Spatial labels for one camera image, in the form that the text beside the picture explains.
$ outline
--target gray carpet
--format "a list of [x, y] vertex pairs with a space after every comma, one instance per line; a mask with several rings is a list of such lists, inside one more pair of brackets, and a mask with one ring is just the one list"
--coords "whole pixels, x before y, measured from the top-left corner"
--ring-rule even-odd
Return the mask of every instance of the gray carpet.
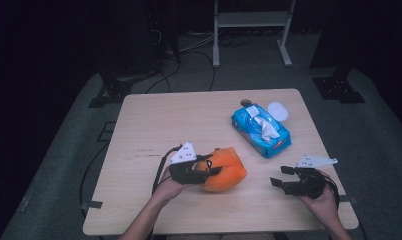
[[[402, 239], [402, 124], [377, 93], [370, 79], [357, 70], [348, 81], [366, 103], [341, 104], [322, 100], [312, 78], [333, 69], [309, 69], [318, 35], [290, 35], [288, 51], [293, 67], [283, 65], [277, 36], [253, 37], [245, 45], [221, 48], [221, 66], [212, 68], [200, 53], [184, 53], [176, 74], [169, 77], [172, 92], [296, 88], [311, 113], [339, 177], [369, 239]], [[182, 37], [181, 48], [199, 39]], [[211, 58], [211, 46], [196, 49]], [[163, 73], [177, 69], [165, 60]], [[161, 75], [138, 82], [132, 94], [145, 93]], [[79, 195], [91, 199], [114, 124], [99, 139], [107, 122], [116, 121], [120, 104], [88, 108], [102, 86], [99, 75], [88, 80], [52, 142], [22, 205], [2, 239], [95, 239], [82, 232], [84, 217]], [[167, 92], [165, 82], [150, 93]], [[363, 239], [360, 229], [350, 231]], [[323, 231], [292, 232], [289, 239], [327, 239]], [[117, 236], [103, 236], [116, 239]]]

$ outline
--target orange stuffed toy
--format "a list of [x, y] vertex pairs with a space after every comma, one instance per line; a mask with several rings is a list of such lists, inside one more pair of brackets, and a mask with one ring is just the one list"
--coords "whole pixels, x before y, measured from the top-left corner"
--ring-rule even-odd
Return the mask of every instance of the orange stuffed toy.
[[218, 175], [208, 177], [201, 185], [204, 190], [221, 192], [236, 186], [247, 176], [247, 171], [242, 165], [241, 159], [236, 154], [235, 148], [216, 149], [211, 153], [213, 156], [195, 165], [194, 170], [206, 170], [222, 167]]

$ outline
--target wooden table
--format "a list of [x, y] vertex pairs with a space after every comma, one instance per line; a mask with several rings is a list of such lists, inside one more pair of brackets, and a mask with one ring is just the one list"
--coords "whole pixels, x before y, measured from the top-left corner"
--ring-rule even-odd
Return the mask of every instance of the wooden table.
[[[270, 102], [283, 103], [289, 118], [282, 123], [291, 132], [292, 145], [271, 159], [260, 156], [231, 126], [231, 116], [242, 99], [265, 109]], [[296, 176], [281, 173], [280, 166], [295, 167], [304, 154], [328, 157], [300, 93], [272, 89], [127, 96], [93, 195], [93, 201], [102, 202], [102, 207], [89, 209], [85, 234], [123, 233], [149, 199], [161, 158], [187, 141], [201, 155], [215, 148], [235, 147], [248, 175], [222, 193], [198, 186], [185, 190], [162, 210], [155, 234], [322, 229], [299, 200], [270, 183], [270, 177], [298, 181]], [[344, 195], [334, 167], [321, 170]], [[349, 202], [341, 202], [339, 215], [345, 228], [358, 226]]]

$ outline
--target dark background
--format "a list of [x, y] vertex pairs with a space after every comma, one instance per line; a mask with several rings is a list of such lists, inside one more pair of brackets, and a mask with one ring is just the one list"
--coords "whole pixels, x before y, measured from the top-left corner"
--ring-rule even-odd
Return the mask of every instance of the dark background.
[[[140, 5], [128, 6], [129, 16], [140, 19], [130, 19], [129, 24], [142, 30], [127, 32], [127, 37], [130, 42], [142, 39], [135, 44], [144, 47], [126, 50], [126, 34], [115, 35], [111, 27], [99, 25], [111, 24], [109, 13], [118, 11], [114, 4], [99, 7], [106, 2], [0, 0], [0, 235], [79, 91], [99, 72], [100, 62], [118, 58], [127, 68], [152, 70], [159, 56], [158, 49], [151, 48], [149, 29], [167, 21], [177, 24], [179, 34], [212, 30], [212, 0], [176, 0], [176, 19], [153, 1], [148, 12]], [[286, 7], [265, 2], [235, 6], [245, 11]], [[223, 9], [231, 6], [232, 1], [221, 2]], [[402, 121], [402, 1], [298, 0], [291, 31], [309, 34], [321, 29], [311, 67], [349, 61], [373, 80]]]

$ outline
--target tissue pack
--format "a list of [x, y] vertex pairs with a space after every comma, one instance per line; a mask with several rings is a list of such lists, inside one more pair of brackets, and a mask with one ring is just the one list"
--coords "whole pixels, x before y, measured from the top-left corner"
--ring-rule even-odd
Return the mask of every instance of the tissue pack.
[[289, 131], [257, 104], [235, 111], [232, 126], [265, 158], [291, 145]]

